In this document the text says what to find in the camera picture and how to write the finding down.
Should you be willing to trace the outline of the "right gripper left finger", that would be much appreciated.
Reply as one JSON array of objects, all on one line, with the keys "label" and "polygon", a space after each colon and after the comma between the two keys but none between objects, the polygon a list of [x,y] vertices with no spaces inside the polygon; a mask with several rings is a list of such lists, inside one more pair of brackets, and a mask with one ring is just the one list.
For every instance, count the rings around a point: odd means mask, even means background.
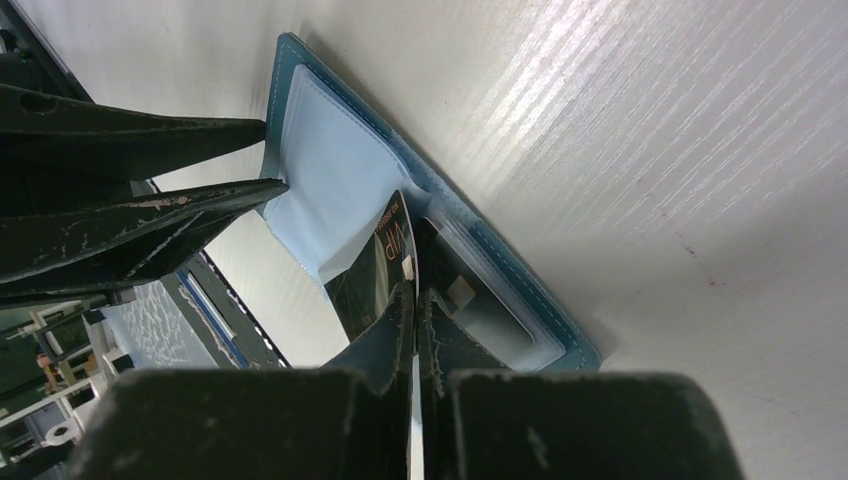
[{"label": "right gripper left finger", "polygon": [[325,365],[136,369],[100,400],[71,479],[405,479],[410,282]]}]

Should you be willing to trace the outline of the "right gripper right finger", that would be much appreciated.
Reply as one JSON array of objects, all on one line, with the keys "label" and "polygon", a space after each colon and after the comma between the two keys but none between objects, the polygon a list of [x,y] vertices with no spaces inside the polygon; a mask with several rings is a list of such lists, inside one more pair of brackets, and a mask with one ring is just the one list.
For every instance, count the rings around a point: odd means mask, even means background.
[{"label": "right gripper right finger", "polygon": [[717,408],[667,372],[508,369],[428,290],[416,321],[428,479],[740,479]]}]

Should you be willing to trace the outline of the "black VIP credit card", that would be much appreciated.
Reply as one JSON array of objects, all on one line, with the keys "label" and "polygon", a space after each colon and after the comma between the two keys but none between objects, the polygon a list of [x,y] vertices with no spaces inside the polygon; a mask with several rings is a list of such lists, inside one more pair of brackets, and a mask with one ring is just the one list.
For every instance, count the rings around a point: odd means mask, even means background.
[{"label": "black VIP credit card", "polygon": [[382,315],[395,285],[406,281],[418,287],[418,262],[406,199],[396,190],[352,265],[325,284],[350,342]]}]

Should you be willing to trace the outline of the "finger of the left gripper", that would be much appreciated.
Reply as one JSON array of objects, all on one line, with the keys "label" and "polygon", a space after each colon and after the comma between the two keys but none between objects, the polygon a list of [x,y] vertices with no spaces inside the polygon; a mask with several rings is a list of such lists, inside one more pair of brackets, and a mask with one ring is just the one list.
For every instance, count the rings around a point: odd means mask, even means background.
[{"label": "finger of the left gripper", "polygon": [[161,116],[4,84],[1,213],[70,210],[76,201],[122,196],[132,182],[180,170],[263,141],[265,123]]},{"label": "finger of the left gripper", "polygon": [[237,181],[4,218],[1,305],[61,302],[158,280],[287,189],[277,179]]}]

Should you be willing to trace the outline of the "blue card holder wallet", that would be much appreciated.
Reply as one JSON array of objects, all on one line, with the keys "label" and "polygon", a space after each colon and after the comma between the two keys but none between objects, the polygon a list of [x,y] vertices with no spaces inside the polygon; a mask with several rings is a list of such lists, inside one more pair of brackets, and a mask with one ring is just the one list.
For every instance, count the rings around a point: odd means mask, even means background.
[{"label": "blue card holder wallet", "polygon": [[354,263],[392,210],[429,220],[460,263],[516,315],[532,346],[519,370],[594,371],[601,356],[491,223],[304,41],[281,34],[260,175],[286,191],[260,210],[322,289]]}]

